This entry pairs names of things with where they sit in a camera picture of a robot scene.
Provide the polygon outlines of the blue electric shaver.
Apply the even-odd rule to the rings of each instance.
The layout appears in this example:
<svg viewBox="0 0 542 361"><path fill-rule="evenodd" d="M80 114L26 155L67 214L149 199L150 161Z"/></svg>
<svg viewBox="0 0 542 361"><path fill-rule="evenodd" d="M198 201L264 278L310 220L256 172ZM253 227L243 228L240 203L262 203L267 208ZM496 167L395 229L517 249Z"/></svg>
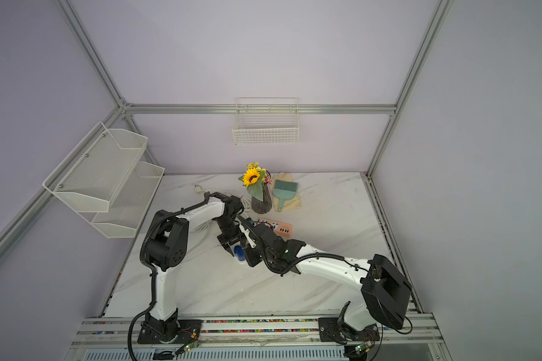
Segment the blue electric shaver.
<svg viewBox="0 0 542 361"><path fill-rule="evenodd" d="M237 261L240 264L245 264L246 263L245 251L243 250L243 248L240 245L237 245L237 246L235 246L233 248L233 253L234 253L234 256L236 257Z"/></svg>

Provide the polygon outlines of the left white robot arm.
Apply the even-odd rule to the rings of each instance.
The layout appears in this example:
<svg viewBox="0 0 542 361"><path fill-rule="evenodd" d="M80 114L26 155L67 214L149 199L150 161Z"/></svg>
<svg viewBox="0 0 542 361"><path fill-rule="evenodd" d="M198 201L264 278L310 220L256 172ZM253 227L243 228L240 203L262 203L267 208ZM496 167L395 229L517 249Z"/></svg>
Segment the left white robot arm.
<svg viewBox="0 0 542 361"><path fill-rule="evenodd" d="M140 325L138 344L188 344L202 331L202 320L180 320L174 291L176 267L189 252L192 229L215 221L220 234L217 239L231 256L239 246L242 233L236 216L244 212L241 198L222 193L205 193L204 200L179 211L158 211L144 237L139 260L151 271L151 301L129 325L128 341Z"/></svg>

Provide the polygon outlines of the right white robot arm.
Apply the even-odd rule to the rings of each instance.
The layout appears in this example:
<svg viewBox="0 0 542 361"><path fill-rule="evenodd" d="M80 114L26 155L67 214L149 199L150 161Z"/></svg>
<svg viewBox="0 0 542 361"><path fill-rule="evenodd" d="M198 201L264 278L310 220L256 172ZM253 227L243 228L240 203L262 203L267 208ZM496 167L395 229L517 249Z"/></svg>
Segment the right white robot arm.
<svg viewBox="0 0 542 361"><path fill-rule="evenodd" d="M281 277L294 273L313 275L345 285L361 294L353 306L346 302L335 321L336 342L359 340L364 335L379 338L372 326L402 333L413 287L387 257L356 259L319 250L306 242L284 240L265 223L241 219L242 248L249 261L262 262Z"/></svg>

